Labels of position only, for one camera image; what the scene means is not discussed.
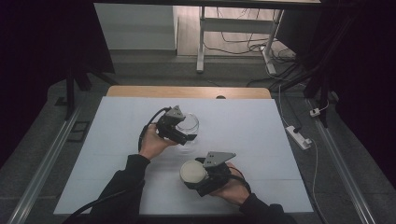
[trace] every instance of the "dark background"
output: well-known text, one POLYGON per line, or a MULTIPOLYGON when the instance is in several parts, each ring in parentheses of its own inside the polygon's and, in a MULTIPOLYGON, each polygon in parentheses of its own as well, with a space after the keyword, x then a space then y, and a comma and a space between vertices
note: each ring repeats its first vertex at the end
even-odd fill
POLYGON ((84 0, 0 2, 0 167, 29 130, 49 87, 70 69, 114 72, 93 3, 84 0))
MULTIPOLYGON (((331 68, 338 113, 393 186, 395 9, 390 1, 367 2, 331 68)), ((65 79, 70 68, 80 73, 88 72, 86 65, 102 72, 114 70, 92 3, 1 1, 0 10, 2 165, 46 103, 49 86, 65 79)), ((320 19, 314 44, 324 38, 328 20, 329 16, 320 19)))

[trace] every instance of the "floor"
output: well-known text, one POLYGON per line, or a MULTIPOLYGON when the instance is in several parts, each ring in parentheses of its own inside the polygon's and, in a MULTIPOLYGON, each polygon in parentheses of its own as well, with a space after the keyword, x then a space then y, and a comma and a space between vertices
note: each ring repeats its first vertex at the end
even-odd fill
MULTIPOLYGON (((200 8, 176 7, 178 15, 177 55, 196 56, 199 44, 200 8)), ((271 21, 272 9, 206 7, 206 18, 225 18, 238 20, 271 21)), ((256 45, 265 45, 269 35, 205 32, 205 55, 207 56, 260 56, 256 45)), ((273 49, 280 51, 286 47, 280 42, 274 42, 273 49)), ((292 51, 282 51, 282 56, 292 55, 292 51)))
MULTIPOLYGON (((222 37, 218 36, 213 42, 208 38, 206 44, 228 48, 228 44, 221 42, 222 37)), ((233 50, 243 50, 242 47, 238 48, 233 50)), ((179 51, 178 54, 176 56, 167 52, 113 52, 111 56, 116 75, 108 75, 121 85, 246 87, 251 80, 260 80, 249 83, 248 86, 269 88, 278 81, 276 78, 268 77, 260 56, 208 57, 205 59, 205 72, 198 75, 195 71, 196 58, 193 48, 186 50, 185 53, 179 51)), ((276 63, 275 66, 280 74, 290 66, 290 63, 276 63)), ((295 69, 290 77, 299 76, 299 69, 295 69)), ((110 87, 96 76, 89 75, 89 77, 92 82, 91 90, 84 92, 76 90, 77 101, 80 104, 76 121, 85 124, 85 128, 90 127, 101 98, 106 95, 110 87)), ((282 108, 284 120, 289 125, 302 126, 301 133, 315 141, 315 147, 302 151, 289 139, 307 192, 311 196, 311 203, 314 207, 320 208, 321 216, 318 209, 315 213, 292 214, 292 216, 298 223, 362 223, 343 180, 329 156, 329 150, 318 133, 316 121, 307 115, 311 107, 302 95, 304 83, 280 95, 276 87, 272 96, 278 104, 279 111, 282 108)), ((0 223, 6 223, 9 220, 40 162, 64 125, 65 106, 62 104, 62 97, 65 97, 64 81, 49 89, 48 101, 40 115, 14 154, 0 170, 0 223)), ((316 99, 309 101, 313 105, 317 103, 316 99)), ((364 146, 340 120, 334 110, 335 105, 336 99, 331 98, 328 107, 329 130, 337 146, 340 147, 341 154, 360 187, 376 223, 396 223, 395 189, 381 173, 364 146)), ((36 200, 31 204, 31 210, 28 209, 25 223, 62 223, 65 219, 65 217, 54 216, 52 213, 83 145, 85 133, 79 132, 77 126, 74 131, 67 135, 56 162, 50 169, 48 177, 45 178, 42 189, 38 191, 36 200)), ((143 218, 142 221, 146 223, 226 223, 230 220, 205 217, 155 217, 143 218)))

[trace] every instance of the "wooden table edge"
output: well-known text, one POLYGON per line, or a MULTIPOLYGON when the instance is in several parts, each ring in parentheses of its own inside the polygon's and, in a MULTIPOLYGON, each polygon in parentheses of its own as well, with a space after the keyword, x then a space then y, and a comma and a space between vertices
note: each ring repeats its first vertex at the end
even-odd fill
POLYGON ((111 86, 106 96, 155 98, 272 99, 265 88, 179 87, 179 86, 111 86))

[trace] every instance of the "metal rail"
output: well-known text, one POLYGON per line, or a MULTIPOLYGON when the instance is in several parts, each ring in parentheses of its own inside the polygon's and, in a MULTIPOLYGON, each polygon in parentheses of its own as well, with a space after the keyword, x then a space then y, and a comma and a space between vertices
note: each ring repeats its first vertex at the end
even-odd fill
POLYGON ((35 200, 37 199, 38 194, 43 188, 44 183, 46 182, 47 177, 49 176, 50 171, 53 167, 53 164, 56 162, 56 159, 58 158, 59 153, 64 146, 67 135, 73 128, 73 125, 78 117, 83 103, 85 102, 85 99, 86 93, 83 93, 82 99, 76 107, 74 113, 70 116, 69 120, 66 120, 64 122, 62 129, 58 132, 58 135, 56 136, 48 152, 44 156, 44 159, 41 161, 40 165, 35 171, 35 175, 27 186, 25 192, 21 196, 21 199, 15 207, 14 212, 12 213, 7 224, 24 223, 26 218, 29 216, 32 207, 35 204, 35 200))
MULTIPOLYGON (((306 103, 313 108, 311 103, 306 100, 306 103)), ((363 194, 361 193, 361 189, 359 188, 358 184, 356 183, 355 179, 350 173, 344 158, 336 145, 334 139, 332 138, 332 134, 329 129, 324 128, 323 124, 320 120, 316 119, 315 123, 318 127, 319 133, 326 144, 326 148, 329 151, 330 156, 332 157, 332 162, 334 163, 335 168, 338 171, 341 179, 344 182, 344 186, 346 187, 346 191, 349 194, 353 204, 355 205, 355 209, 361 218, 361 223, 364 224, 375 224, 375 219, 370 210, 369 205, 367 204, 366 200, 364 199, 363 194)))

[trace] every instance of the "wall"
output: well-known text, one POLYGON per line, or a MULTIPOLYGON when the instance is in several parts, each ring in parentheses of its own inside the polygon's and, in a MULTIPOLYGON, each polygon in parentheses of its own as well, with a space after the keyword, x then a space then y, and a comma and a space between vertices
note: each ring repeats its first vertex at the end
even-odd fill
POLYGON ((109 49, 176 49, 174 7, 94 4, 109 49))

